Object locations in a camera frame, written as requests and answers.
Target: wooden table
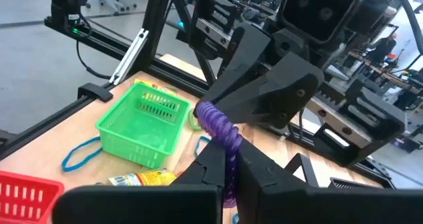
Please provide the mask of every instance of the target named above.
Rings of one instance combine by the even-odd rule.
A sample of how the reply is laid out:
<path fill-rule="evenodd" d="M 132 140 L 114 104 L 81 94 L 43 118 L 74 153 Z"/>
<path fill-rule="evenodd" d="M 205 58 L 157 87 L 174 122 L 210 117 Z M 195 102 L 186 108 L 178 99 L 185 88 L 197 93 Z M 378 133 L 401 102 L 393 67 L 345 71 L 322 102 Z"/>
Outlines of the wooden table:
<path fill-rule="evenodd" d="M 405 83 L 404 81 L 400 80 L 398 77 L 386 72 L 385 70 L 383 70 L 381 68 L 375 67 L 374 65 L 371 64 L 371 62 L 368 59 L 365 59 L 363 56 L 361 56 L 361 55 L 359 55 L 355 52 L 348 52 L 348 55 L 364 62 L 365 66 L 370 67 L 376 73 L 380 74 L 382 78 L 388 79 L 389 82 L 391 82 L 392 84 L 394 84 L 394 85 L 396 85 L 400 88 L 406 89 L 406 90 L 408 90 L 408 91 L 410 91 L 414 94 L 418 94 L 420 92 L 419 89 Z"/>
<path fill-rule="evenodd" d="M 204 79 L 201 70 L 192 65 L 170 55 L 165 55 L 162 59 L 169 64 Z M 82 185 L 94 184 L 95 182 L 106 182 L 107 178 L 113 176 L 147 170 L 138 164 L 105 152 L 102 152 L 99 156 L 89 161 L 85 166 L 72 172 L 64 173 L 60 166 L 63 158 L 72 148 L 98 135 L 98 131 L 95 129 L 95 122 L 130 88 L 135 78 L 151 81 L 161 86 L 171 87 L 152 76 L 138 72 L 111 90 L 111 93 L 114 95 L 111 101 L 104 103 L 96 100 L 80 109 L 74 115 L 0 161 L 0 170 L 57 180 L 64 184 L 66 190 Z M 190 101 L 191 107 L 194 107 L 199 100 L 182 90 L 177 90 L 177 93 L 179 97 Z M 333 162 L 309 152 L 294 143 L 285 140 L 281 141 L 279 137 L 267 131 L 248 125 L 240 125 L 240 127 L 242 135 L 247 140 L 257 146 L 271 159 L 275 160 L 281 167 L 285 167 L 296 153 L 302 153 L 310 157 L 317 181 L 322 187 L 329 185 L 330 177 L 380 186 L 372 180 L 362 177 L 346 168 L 341 168 Z M 201 135 L 205 135 L 205 133 L 200 131 L 193 132 L 188 124 L 185 124 L 173 155 L 165 161 L 163 167 L 173 170 L 176 174 L 184 171 L 194 160 L 195 144 Z M 72 165 L 80 161 L 87 154 L 97 150 L 99 145 L 90 145 L 87 148 L 79 150 L 71 158 L 69 164 Z M 300 169 L 295 175 L 303 179 Z M 226 209 L 223 217 L 224 223 L 231 223 L 234 213 L 236 213 L 236 208 Z"/>

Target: gray floor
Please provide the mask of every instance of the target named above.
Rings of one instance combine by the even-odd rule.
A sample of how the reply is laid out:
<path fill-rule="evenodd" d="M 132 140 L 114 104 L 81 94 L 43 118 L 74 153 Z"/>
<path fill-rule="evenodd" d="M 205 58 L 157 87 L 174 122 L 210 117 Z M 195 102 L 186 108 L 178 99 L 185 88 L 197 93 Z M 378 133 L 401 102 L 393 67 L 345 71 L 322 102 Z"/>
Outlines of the gray floor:
<path fill-rule="evenodd" d="M 137 3 L 137 9 L 131 12 L 139 14 L 93 20 L 125 37 L 133 38 L 143 22 L 142 12 L 147 0 L 126 1 Z M 50 0 L 0 0 L 0 8 L 3 9 L 0 11 L 0 130 L 22 132 L 73 102 L 78 86 L 88 82 L 98 85 L 106 82 L 84 70 L 77 59 L 73 39 L 42 24 L 44 17 L 50 13 Z M 82 12 L 85 16 L 112 13 L 107 7 L 99 5 L 93 5 L 89 10 L 82 9 Z M 169 18 L 177 20 L 175 10 L 171 11 Z M 33 26 L 2 27 L 28 21 L 39 23 L 35 22 Z M 198 66 L 194 52 L 188 45 L 175 40 L 175 36 L 176 30 L 165 26 L 157 52 L 170 53 Z M 119 61 L 87 46 L 82 45 L 80 49 L 85 62 L 98 72 L 111 74 L 118 65 Z M 211 61 L 215 72 L 219 64 L 218 59 Z M 310 111 L 304 113 L 304 118 L 319 123 Z M 423 183 L 420 162 L 423 151 L 407 154 L 388 145 L 373 154 L 373 157 L 394 170 L 392 175 L 399 176 L 401 186 L 415 188 L 421 186 L 419 182 Z"/>

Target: green basket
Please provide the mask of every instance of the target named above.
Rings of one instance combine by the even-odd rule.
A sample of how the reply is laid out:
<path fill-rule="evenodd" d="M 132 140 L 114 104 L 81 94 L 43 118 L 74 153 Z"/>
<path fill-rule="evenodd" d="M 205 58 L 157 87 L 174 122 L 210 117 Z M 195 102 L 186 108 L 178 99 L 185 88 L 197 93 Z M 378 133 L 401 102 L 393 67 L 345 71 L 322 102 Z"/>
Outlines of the green basket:
<path fill-rule="evenodd" d="M 96 123 L 104 151 L 159 168 L 178 143 L 190 103 L 136 83 Z"/>

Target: red plastic basket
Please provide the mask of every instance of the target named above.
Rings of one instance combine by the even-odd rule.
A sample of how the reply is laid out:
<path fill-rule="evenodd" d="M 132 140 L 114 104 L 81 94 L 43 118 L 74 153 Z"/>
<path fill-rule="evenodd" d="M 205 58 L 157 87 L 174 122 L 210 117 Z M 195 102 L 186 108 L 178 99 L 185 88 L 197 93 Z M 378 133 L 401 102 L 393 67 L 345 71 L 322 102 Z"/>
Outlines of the red plastic basket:
<path fill-rule="evenodd" d="M 53 180 L 0 171 L 0 224 L 47 223 L 64 189 Z"/>

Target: cable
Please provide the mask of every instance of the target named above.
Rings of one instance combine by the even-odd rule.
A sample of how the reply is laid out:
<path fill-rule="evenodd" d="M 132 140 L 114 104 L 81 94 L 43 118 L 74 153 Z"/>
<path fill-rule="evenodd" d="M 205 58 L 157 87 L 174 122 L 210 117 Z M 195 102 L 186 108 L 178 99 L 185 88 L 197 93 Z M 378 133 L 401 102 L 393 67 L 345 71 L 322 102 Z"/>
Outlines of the cable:
<path fill-rule="evenodd" d="M 79 53 L 79 38 L 88 38 L 91 36 L 91 34 L 93 33 L 93 28 L 91 27 L 91 24 L 88 22 L 88 20 L 84 17 L 84 15 L 82 15 L 81 11 L 78 12 L 79 18 L 87 25 L 88 27 L 88 33 L 84 36 L 81 36 L 79 34 L 76 34 L 74 32 L 69 31 L 69 28 L 74 29 L 73 26 L 69 26 L 68 23 L 68 16 L 65 16 L 65 31 L 71 36 L 74 37 L 77 41 L 77 55 L 79 58 L 79 61 L 81 62 L 82 66 L 85 67 L 85 69 L 88 71 L 88 73 L 90 73 L 91 75 L 94 75 L 95 77 L 98 77 L 100 79 L 110 79 L 111 76 L 109 75 L 103 75 L 100 73 L 97 73 L 94 69 L 91 69 L 83 60 L 81 57 L 81 54 Z"/>
<path fill-rule="evenodd" d="M 79 54 L 79 41 L 77 40 L 77 55 L 79 58 L 79 61 L 82 63 L 83 67 L 90 73 L 91 75 L 94 75 L 95 77 L 98 77 L 100 79 L 110 79 L 111 76 L 109 75 L 103 75 L 100 73 L 97 73 L 94 69 L 91 69 L 81 58 L 81 55 Z"/>
<path fill-rule="evenodd" d="M 400 69 L 400 70 L 398 70 L 398 71 L 389 72 L 389 73 L 398 73 L 398 72 L 401 72 L 401 71 L 403 71 L 403 70 L 405 70 L 405 69 Z"/>
<path fill-rule="evenodd" d="M 423 36 L 422 31 L 418 25 L 416 15 L 412 9 L 410 2 L 408 0 L 399 0 L 404 7 L 404 11 L 407 14 L 408 21 L 410 22 L 412 33 L 414 34 L 414 39 L 416 40 L 417 49 L 420 54 L 423 54 Z"/>
<path fill-rule="evenodd" d="M 303 114 L 304 114 L 304 108 L 301 109 L 299 111 L 299 134 L 298 134 L 298 139 L 295 138 L 294 134 L 293 134 L 293 129 L 290 123 L 288 123 L 288 131 L 290 133 L 290 135 L 292 135 L 292 137 L 294 138 L 295 142 L 300 143 L 303 141 Z"/>

